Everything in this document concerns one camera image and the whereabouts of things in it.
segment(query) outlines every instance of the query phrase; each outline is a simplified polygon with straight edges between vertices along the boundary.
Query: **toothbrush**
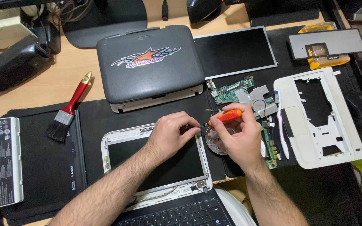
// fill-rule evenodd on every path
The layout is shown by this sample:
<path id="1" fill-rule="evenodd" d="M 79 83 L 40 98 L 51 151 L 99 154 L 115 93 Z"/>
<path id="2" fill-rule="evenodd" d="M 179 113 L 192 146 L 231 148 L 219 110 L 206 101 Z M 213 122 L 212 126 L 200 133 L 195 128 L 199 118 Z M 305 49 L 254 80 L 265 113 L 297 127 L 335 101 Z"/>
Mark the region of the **toothbrush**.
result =
<path id="1" fill-rule="evenodd" d="M 282 103 L 280 102 L 280 99 L 281 98 L 280 98 L 279 91 L 275 90 L 275 103 L 279 103 L 277 118 L 279 121 L 280 142 L 282 143 L 284 156 L 288 159 L 289 153 L 288 153 L 287 143 L 286 143 L 286 140 L 284 139 L 284 134 L 283 134 Z"/>

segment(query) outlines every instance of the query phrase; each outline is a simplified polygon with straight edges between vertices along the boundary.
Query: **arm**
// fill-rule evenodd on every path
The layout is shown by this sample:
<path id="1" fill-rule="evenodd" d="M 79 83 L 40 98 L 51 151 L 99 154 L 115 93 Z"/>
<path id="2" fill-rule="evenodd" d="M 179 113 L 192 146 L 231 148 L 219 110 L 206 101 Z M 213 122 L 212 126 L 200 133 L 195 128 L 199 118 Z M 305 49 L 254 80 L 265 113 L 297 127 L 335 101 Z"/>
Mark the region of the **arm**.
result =
<path id="1" fill-rule="evenodd" d="M 197 126 L 181 135 L 180 128 Z M 110 225 L 154 168 L 172 157 L 199 132 L 185 112 L 160 118 L 146 145 L 69 202 L 49 225 Z"/>
<path id="2" fill-rule="evenodd" d="M 243 114 L 238 121 L 223 124 L 216 119 L 233 109 Z M 263 160 L 261 128 L 248 104 L 233 103 L 223 107 L 223 112 L 214 115 L 211 122 L 229 151 L 229 156 L 244 171 L 249 198 L 260 225 L 308 225 L 301 211 L 286 195 L 270 173 Z M 226 127 L 236 133 L 230 135 Z"/>

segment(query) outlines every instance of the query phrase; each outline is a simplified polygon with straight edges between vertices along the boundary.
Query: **screwdriver handle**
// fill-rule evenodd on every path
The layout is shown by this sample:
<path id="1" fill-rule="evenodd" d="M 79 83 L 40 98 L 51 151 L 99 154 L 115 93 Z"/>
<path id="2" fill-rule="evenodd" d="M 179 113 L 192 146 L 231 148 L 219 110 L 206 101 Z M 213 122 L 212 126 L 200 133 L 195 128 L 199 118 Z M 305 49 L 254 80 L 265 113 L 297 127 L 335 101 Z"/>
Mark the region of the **screwdriver handle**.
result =
<path id="1" fill-rule="evenodd" d="M 239 109 L 229 110 L 226 113 L 224 113 L 222 116 L 218 117 L 218 119 L 222 122 L 228 122 L 228 121 L 234 121 L 241 117 L 243 113 Z"/>

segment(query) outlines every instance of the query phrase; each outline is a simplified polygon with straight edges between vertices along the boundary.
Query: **hand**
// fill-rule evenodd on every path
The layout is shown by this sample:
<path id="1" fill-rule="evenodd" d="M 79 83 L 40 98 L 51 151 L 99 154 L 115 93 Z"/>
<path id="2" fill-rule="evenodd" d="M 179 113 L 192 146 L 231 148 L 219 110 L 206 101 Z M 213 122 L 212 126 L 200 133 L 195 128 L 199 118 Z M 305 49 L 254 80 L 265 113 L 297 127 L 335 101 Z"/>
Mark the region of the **hand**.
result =
<path id="1" fill-rule="evenodd" d="M 189 130 L 181 134 L 185 125 Z M 174 156 L 194 135 L 201 131 L 200 124 L 184 111 L 159 118 L 145 145 L 160 160 L 159 164 Z"/>
<path id="2" fill-rule="evenodd" d="M 217 119 L 233 109 L 239 109 L 243 113 L 238 120 L 223 124 Z M 230 158 L 242 168 L 245 174 L 264 163 L 261 156 L 262 125 L 255 120 L 251 105 L 232 103 L 223 107 L 223 112 L 212 116 L 210 121 L 227 148 Z M 234 129 L 235 134 L 230 135 L 226 127 Z"/>

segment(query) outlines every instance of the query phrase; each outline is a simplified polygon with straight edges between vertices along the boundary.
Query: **metal bowl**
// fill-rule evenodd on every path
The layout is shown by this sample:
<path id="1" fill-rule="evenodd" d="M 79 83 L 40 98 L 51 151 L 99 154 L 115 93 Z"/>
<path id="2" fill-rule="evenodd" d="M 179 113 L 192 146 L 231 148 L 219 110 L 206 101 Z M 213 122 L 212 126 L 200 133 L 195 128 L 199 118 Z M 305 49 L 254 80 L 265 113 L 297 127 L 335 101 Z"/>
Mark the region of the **metal bowl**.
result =
<path id="1" fill-rule="evenodd" d="M 230 135 L 233 135 L 235 133 L 235 131 L 231 128 L 227 128 L 227 131 Z M 224 146 L 223 141 L 220 139 L 219 135 L 212 127 L 209 127 L 206 131 L 206 144 L 208 145 L 209 149 L 216 154 L 227 154 L 227 149 Z"/>

